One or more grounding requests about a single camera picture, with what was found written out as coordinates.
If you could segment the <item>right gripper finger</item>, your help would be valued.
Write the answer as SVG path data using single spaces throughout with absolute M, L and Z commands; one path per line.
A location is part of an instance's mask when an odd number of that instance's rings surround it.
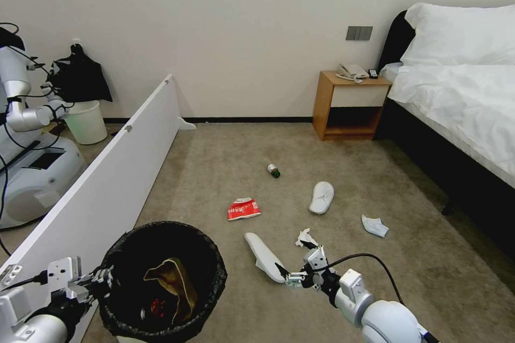
M 305 240 L 300 240 L 300 243 L 307 249 L 307 253 L 303 258 L 304 262 L 326 262 L 326 255 L 322 245 Z
M 305 271 L 302 272 L 289 272 L 286 268 L 284 268 L 281 264 L 275 263 L 280 275 L 284 279 L 285 284 L 288 287 L 303 287 L 303 282 L 307 277 L 307 273 Z

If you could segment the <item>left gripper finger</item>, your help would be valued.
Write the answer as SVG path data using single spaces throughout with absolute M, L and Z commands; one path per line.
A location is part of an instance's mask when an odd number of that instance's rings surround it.
M 104 298 L 111 291 L 107 282 L 74 282 L 67 287 L 67 298 L 78 303 L 90 303 Z
M 98 266 L 86 277 L 86 282 L 95 284 L 111 285 L 113 283 L 114 266 Z

